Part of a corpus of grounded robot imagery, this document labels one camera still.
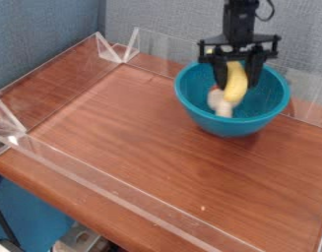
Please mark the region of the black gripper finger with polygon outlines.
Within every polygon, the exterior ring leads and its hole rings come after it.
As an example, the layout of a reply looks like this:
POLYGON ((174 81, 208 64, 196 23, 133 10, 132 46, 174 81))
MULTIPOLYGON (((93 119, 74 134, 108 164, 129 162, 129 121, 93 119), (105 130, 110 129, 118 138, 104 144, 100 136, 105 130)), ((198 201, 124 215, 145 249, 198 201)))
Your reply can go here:
POLYGON ((251 88, 255 88, 259 84, 265 61, 267 58, 264 55, 252 55, 247 60, 245 71, 251 88))
POLYGON ((212 63, 213 75, 219 87, 225 90, 228 83, 228 65, 224 59, 216 59, 212 63))

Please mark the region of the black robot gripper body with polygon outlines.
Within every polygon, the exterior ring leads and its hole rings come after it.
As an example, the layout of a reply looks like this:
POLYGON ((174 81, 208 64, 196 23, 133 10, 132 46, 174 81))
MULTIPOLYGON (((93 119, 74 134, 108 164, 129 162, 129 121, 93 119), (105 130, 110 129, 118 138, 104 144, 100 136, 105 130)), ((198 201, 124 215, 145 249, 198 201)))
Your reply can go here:
POLYGON ((256 61, 264 63, 279 57, 277 34, 256 33, 256 20, 268 22, 276 14, 276 6, 267 18, 257 14, 260 0, 225 0, 223 13, 223 32, 198 42, 200 62, 224 64, 227 61, 256 61))

